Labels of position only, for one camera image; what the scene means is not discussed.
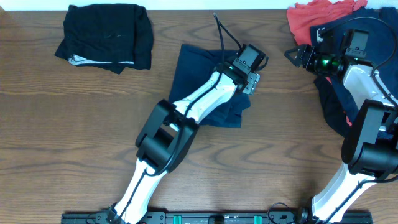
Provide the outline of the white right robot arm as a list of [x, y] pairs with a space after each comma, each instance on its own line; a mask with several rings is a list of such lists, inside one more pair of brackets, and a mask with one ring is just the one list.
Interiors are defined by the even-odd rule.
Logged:
[[342, 165], [328, 185], [296, 215], [296, 223], [338, 223], [368, 188], [397, 180], [397, 101], [376, 65], [364, 51], [347, 48], [343, 55], [319, 52], [302, 44], [284, 55], [296, 67], [322, 77], [336, 77], [359, 109], [342, 147]]

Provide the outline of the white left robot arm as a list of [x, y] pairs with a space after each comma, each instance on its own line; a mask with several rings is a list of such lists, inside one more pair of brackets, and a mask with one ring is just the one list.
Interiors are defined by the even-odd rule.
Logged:
[[161, 100], [136, 139], [137, 161], [122, 199], [109, 209], [108, 223], [138, 223], [159, 182], [187, 155], [200, 122], [235, 94], [251, 95], [262, 67], [246, 62], [219, 64], [197, 90], [173, 103]]

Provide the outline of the navy blue shorts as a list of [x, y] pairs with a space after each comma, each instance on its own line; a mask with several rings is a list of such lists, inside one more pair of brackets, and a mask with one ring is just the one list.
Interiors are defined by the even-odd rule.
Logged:
[[[221, 62], [222, 57], [230, 58], [236, 55], [234, 50], [205, 50], [196, 46], [183, 44], [175, 69], [169, 101], [181, 100], [206, 83]], [[200, 125], [221, 128], [241, 127], [243, 111], [251, 106], [249, 97], [245, 94], [234, 95], [228, 102], [219, 105], [207, 115]]]

